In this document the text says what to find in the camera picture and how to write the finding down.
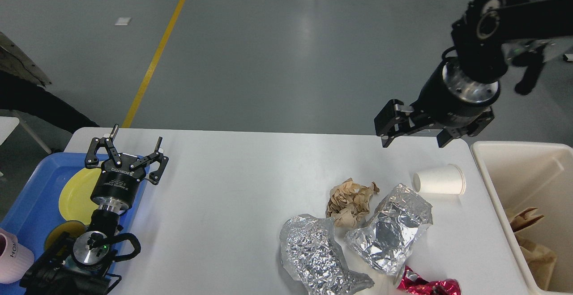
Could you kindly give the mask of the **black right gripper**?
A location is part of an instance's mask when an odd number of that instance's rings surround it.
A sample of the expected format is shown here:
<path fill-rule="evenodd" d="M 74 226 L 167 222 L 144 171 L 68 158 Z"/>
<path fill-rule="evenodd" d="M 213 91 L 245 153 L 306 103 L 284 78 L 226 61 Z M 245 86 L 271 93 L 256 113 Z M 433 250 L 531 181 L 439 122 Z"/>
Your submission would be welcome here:
<path fill-rule="evenodd" d="M 479 135 L 494 119 L 491 105 L 500 96 L 500 83 L 474 81 L 458 60 L 443 60 L 424 84 L 411 106 L 389 100 L 374 118 L 375 134 L 383 148 L 399 136 L 413 133 L 414 111 L 426 113 L 442 126 L 436 141 L 440 148 L 463 136 Z"/>

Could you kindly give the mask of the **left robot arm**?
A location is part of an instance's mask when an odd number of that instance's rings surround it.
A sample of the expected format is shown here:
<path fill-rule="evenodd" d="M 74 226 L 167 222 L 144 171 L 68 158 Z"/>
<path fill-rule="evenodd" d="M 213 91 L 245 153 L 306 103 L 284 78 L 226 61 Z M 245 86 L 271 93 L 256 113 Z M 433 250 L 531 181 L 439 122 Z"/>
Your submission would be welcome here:
<path fill-rule="evenodd" d="M 122 280 L 109 272 L 118 262 L 132 260 L 141 252 L 138 238 L 125 232 L 122 216 L 132 209 L 143 181 L 157 185 L 169 158 L 158 138 L 146 156 L 119 152 L 115 125 L 106 137 L 94 137 L 86 152 L 86 169 L 96 169 L 98 179 L 90 194 L 96 209 L 83 232 L 63 231 L 23 274 L 20 287 L 27 295 L 108 295 Z"/>

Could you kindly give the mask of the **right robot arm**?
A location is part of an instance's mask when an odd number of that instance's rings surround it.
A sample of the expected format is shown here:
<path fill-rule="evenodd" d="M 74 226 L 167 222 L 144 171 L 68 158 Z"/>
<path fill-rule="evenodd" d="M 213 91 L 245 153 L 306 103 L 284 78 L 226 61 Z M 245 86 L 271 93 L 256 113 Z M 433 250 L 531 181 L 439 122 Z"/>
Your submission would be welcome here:
<path fill-rule="evenodd" d="M 374 118 L 375 134 L 384 148 L 423 130 L 436 131 L 440 148 L 477 136 L 495 118 L 509 66 L 525 69 L 514 91 L 528 95 L 553 58 L 555 39 L 571 36 L 572 0 L 472 0 L 417 100 L 389 100 Z"/>

